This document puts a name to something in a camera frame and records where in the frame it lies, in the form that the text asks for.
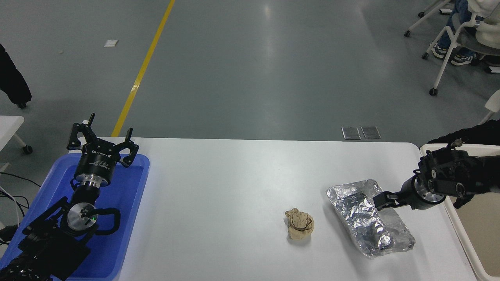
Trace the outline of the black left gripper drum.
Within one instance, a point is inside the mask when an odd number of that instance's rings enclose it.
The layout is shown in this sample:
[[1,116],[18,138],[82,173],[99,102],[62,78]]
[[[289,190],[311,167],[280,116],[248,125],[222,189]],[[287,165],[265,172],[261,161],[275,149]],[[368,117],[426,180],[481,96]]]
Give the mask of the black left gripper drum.
[[120,153],[111,142],[89,142],[82,146],[82,155],[74,173],[80,183],[85,177],[98,176],[102,184],[111,184]]

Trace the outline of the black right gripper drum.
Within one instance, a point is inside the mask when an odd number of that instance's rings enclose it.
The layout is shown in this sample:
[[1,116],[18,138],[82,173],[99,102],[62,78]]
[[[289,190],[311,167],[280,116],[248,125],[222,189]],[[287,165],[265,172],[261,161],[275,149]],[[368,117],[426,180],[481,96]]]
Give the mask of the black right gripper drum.
[[403,183],[398,202],[410,206],[412,210],[426,210],[430,208],[429,201],[425,199],[428,193],[427,187],[414,175]]

